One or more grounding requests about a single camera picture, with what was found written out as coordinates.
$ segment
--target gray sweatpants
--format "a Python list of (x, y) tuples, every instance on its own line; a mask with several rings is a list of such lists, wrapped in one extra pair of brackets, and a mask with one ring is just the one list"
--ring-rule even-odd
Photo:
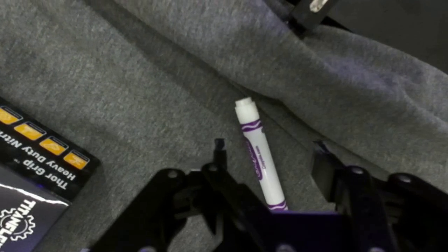
[[(334, 28), (302, 40), (262, 0), (5, 0), (0, 30), (0, 96), (103, 161), (38, 250), (87, 246), (159, 169), (211, 161), (215, 137), (261, 196), (234, 114), (247, 95), (293, 210), (331, 208), (310, 175), (316, 140), (448, 189), (448, 77)], [(211, 250), (206, 233), (194, 219), (173, 250)]]

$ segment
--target black object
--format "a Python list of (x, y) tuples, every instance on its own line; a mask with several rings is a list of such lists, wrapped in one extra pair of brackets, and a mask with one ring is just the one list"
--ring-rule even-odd
[(283, 19), (296, 35), (304, 37), (320, 23), (349, 30), (338, 21), (328, 16), (339, 0), (265, 0), (267, 4)]
[(218, 252), (448, 250), (448, 196), (418, 176), (384, 182), (318, 144), (313, 176), (337, 211), (271, 212), (226, 170), (225, 141), (216, 145), (202, 170), (160, 170), (92, 250), (164, 252), (197, 214), (223, 233)]

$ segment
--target gray fabric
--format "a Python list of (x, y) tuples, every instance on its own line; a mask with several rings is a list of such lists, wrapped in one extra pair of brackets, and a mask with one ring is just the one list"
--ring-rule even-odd
[[(447, 189), (448, 78), (437, 68), (332, 28), (300, 40), (262, 0), (118, 2), (0, 2), (0, 95), (104, 162), (38, 250), (96, 240), (156, 170), (208, 162), (215, 137), (261, 196), (234, 114), (247, 95), (295, 210), (331, 208), (310, 176), (316, 140), (374, 173)], [(194, 219), (173, 250), (211, 250), (209, 238)]]

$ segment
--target yellow label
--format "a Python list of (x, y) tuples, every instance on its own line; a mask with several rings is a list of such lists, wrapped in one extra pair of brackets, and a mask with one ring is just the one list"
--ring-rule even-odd
[(22, 124), (16, 126), (15, 130), (22, 133), (24, 137), (27, 137), (33, 141), (41, 138), (45, 134), (29, 123), (22, 123)]
[(43, 145), (45, 149), (54, 152), (55, 155), (61, 155), (68, 149), (66, 145), (62, 145), (52, 138), (45, 138), (44, 141), (41, 141), (40, 145)]
[(17, 116), (0, 107), (0, 121), (3, 121), (5, 124), (13, 124), (13, 123), (17, 123), (19, 120), (20, 119)]
[(69, 152), (65, 156), (65, 161), (72, 163), (75, 168), (78, 169), (85, 169), (89, 163), (89, 159), (82, 158), (80, 155), (75, 154), (75, 152)]

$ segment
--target white marker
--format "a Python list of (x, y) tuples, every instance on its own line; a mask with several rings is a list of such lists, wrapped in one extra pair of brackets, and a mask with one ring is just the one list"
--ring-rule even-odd
[(271, 210), (289, 210), (257, 105), (253, 98), (240, 99), (236, 103), (265, 200)]

